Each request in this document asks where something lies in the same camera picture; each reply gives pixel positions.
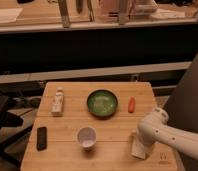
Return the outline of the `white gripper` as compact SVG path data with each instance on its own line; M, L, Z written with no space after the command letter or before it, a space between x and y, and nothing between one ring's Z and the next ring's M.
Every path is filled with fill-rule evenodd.
M147 136L144 136L139 132L137 132L135 136L137 136L140 139L140 141L145 145L146 154L150 154L153 151L155 141L151 138L148 138Z

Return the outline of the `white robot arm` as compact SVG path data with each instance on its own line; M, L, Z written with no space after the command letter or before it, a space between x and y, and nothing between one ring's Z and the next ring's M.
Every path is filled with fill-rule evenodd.
M137 125L131 154L145 160L155 142L166 144L198 160L198 134L167 125L168 113L155 107Z

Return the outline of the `dark robot base panel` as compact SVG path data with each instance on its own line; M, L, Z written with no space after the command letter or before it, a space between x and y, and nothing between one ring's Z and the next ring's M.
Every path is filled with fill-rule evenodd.
M164 105L168 124L198 134L198 53Z

